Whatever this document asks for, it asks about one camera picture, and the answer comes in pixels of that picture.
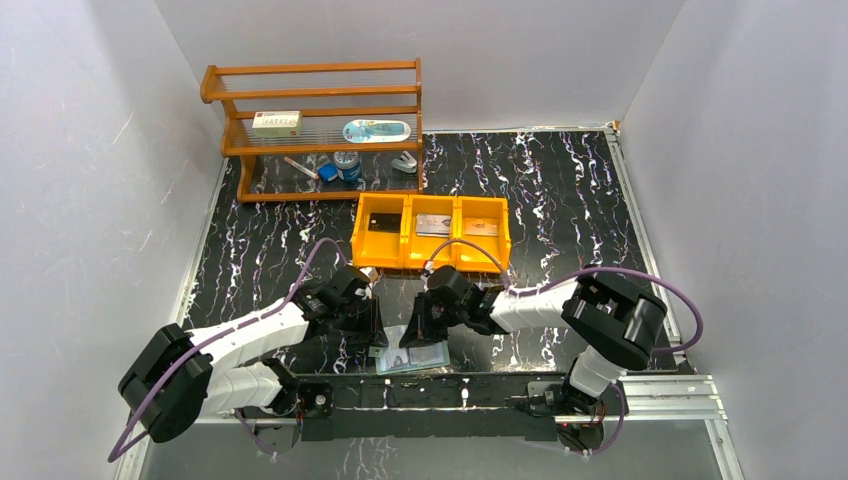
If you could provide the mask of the green card holder wallet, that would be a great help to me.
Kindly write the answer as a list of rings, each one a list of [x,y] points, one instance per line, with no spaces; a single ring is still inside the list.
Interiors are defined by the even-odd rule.
[[[448,342],[423,347],[400,348],[399,341],[405,332],[401,325],[385,328],[389,346],[376,357],[376,372],[380,375],[405,373],[450,364]]]

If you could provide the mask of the yellow three-compartment bin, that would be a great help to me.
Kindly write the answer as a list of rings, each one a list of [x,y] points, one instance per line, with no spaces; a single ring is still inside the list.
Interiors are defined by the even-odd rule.
[[[421,269],[451,265],[463,272],[507,270],[511,256],[505,198],[360,196],[351,237],[358,267]]]

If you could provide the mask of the orange wooden shelf rack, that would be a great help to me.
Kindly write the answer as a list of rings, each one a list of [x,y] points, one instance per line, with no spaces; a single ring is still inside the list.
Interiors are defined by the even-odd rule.
[[[238,162],[239,202],[353,200],[363,193],[412,194],[424,189],[423,75],[420,59],[222,67],[210,65],[200,97],[220,104],[220,151]],[[301,136],[259,138],[252,131],[257,111],[300,111]],[[351,120],[399,120],[410,137],[397,143],[350,143],[342,129]],[[357,151],[361,178],[347,183],[311,179],[284,160],[288,156],[317,172],[333,154]],[[391,167],[402,151],[418,160],[418,171]]]

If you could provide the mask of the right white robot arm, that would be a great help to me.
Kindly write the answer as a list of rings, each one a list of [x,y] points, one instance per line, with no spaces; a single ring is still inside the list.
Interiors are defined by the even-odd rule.
[[[647,367],[667,314],[656,295],[620,270],[590,267],[573,279],[537,289],[479,287],[451,266],[428,276],[399,341],[419,348],[447,339],[464,325],[480,335],[567,327],[587,345],[563,386],[565,395],[597,400],[629,371]]]

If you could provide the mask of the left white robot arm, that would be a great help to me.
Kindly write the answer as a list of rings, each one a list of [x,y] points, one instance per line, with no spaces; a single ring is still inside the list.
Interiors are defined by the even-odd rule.
[[[118,392],[150,438],[170,441],[206,415],[255,407],[278,416],[306,411],[307,389],[271,352],[332,331],[370,347],[388,339],[373,267],[345,265],[282,300],[214,327],[160,328],[124,374]]]

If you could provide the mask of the bronze card in bin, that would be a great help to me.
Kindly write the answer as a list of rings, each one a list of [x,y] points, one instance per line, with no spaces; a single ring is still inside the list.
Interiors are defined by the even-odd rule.
[[[491,219],[468,218],[464,220],[463,233],[468,236],[497,237],[500,226]]]

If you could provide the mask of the black VIP card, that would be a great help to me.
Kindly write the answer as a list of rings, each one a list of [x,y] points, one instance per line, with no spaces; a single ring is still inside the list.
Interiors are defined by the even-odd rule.
[[[367,230],[378,233],[399,233],[402,227],[401,213],[372,212],[369,215]]]

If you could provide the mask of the small blue block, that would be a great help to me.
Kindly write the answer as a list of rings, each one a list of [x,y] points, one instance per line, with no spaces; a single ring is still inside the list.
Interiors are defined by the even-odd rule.
[[[333,182],[338,178],[338,170],[333,163],[325,163],[317,169],[317,174],[323,182]]]

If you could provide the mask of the white marker pen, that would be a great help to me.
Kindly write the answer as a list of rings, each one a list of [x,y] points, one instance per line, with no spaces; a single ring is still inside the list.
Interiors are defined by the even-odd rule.
[[[288,156],[284,156],[283,160],[287,164],[289,164],[290,166],[292,166],[293,168],[295,168],[296,170],[298,170],[299,172],[303,173],[304,175],[308,176],[311,179],[319,179],[320,178],[320,176],[317,172],[307,168],[305,165],[293,160],[292,158],[290,158]]]

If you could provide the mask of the blue white jar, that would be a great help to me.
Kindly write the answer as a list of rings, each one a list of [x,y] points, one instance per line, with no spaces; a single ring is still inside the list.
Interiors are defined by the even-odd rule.
[[[347,183],[356,183],[361,178],[360,155],[357,151],[339,151],[333,154],[333,163],[338,177]]]

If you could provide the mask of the blue blister pack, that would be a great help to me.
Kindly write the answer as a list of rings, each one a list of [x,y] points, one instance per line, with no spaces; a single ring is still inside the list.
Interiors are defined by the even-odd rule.
[[[350,143],[397,143],[410,137],[409,124],[399,120],[355,119],[342,129],[342,137]]]

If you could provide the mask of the white red box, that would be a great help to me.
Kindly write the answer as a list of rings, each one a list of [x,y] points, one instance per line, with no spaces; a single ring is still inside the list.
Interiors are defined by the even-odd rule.
[[[294,138],[301,136],[300,111],[257,111],[252,131],[259,138]]]

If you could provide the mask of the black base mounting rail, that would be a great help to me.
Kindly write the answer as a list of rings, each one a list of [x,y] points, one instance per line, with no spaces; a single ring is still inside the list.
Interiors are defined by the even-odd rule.
[[[557,373],[299,376],[282,413],[248,407],[261,428],[291,426],[302,441],[346,438],[517,437],[595,448],[630,409],[622,384],[569,400]]]

